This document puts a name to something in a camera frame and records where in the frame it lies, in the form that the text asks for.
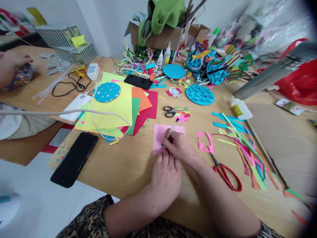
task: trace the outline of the black cable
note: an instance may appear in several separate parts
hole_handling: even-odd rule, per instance
[[[86,86],[83,85],[83,84],[81,84],[81,83],[79,83],[79,81],[82,79],[81,76],[79,76],[79,79],[78,79],[77,81],[76,81],[75,79],[73,79],[72,77],[70,77],[71,74],[76,73],[76,71],[74,71],[74,72],[69,73],[69,74],[68,74],[68,77],[71,78],[72,80],[74,80],[74,81],[76,82],[76,85],[75,85],[73,82],[66,82],[66,83],[65,83],[65,82],[58,82],[58,83],[54,86],[54,88],[53,88],[53,90],[52,90],[52,96],[54,96],[54,97],[66,96],[66,95],[70,94],[72,91],[74,91],[75,89],[76,89],[78,92],[83,92],[83,91],[85,91],[85,90],[87,89],[88,85],[91,83],[91,79],[88,77],[88,75],[87,75],[87,73],[86,73],[86,71],[85,71],[84,69],[81,69],[81,70],[79,70],[79,71],[84,71],[85,74],[86,74],[86,77],[89,79],[89,83],[88,83]],[[72,85],[74,86],[74,88],[73,88],[72,90],[70,90],[70,91],[69,91],[68,93],[66,93],[66,94],[63,94],[63,95],[54,95],[55,88],[56,88],[56,86],[57,86],[58,84],[60,84],[60,83],[72,84]]]

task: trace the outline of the smartphone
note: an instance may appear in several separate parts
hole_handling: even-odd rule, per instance
[[[124,82],[139,88],[147,89],[147,90],[150,89],[153,83],[153,81],[151,81],[150,79],[144,79],[133,74],[129,74],[125,78]]]
[[[51,181],[65,188],[70,188],[76,181],[97,141],[98,136],[86,132],[80,133],[53,173]]]

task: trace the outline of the red scissors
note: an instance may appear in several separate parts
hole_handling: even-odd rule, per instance
[[[239,177],[235,174],[235,172],[232,171],[232,169],[228,168],[226,165],[224,164],[220,164],[216,158],[214,157],[214,155],[212,153],[211,154],[211,157],[213,158],[214,162],[215,162],[215,166],[214,166],[214,171],[217,172],[220,174],[220,176],[222,177],[222,179],[225,181],[225,183],[228,185],[228,187],[232,190],[232,191],[236,191],[236,192],[241,192],[242,191],[242,183],[239,179]],[[230,182],[230,179],[225,171],[225,169],[227,169],[230,173],[233,174],[233,176],[235,177],[235,179],[237,180],[238,182],[238,188],[236,189],[232,183]]]

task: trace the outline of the blue paper circle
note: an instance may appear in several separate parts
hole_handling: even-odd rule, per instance
[[[110,102],[120,94],[120,86],[116,83],[104,83],[98,86],[95,99],[98,102]]]
[[[173,79],[180,79],[185,77],[185,69],[178,64],[167,64],[163,67],[164,74]]]
[[[215,100],[215,96],[210,89],[196,84],[186,89],[186,95],[191,101],[199,105],[209,105]]]

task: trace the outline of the glue bottle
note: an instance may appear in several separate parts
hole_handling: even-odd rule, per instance
[[[162,64],[163,64],[163,50],[161,51],[158,57],[158,70],[162,69]]]
[[[232,96],[231,106],[240,120],[248,120],[253,117],[252,113],[250,112],[244,101],[241,101],[234,96]]]
[[[169,58],[171,57],[171,42],[169,42],[168,47],[166,48],[166,51],[164,52],[164,65],[167,65],[169,62]]]

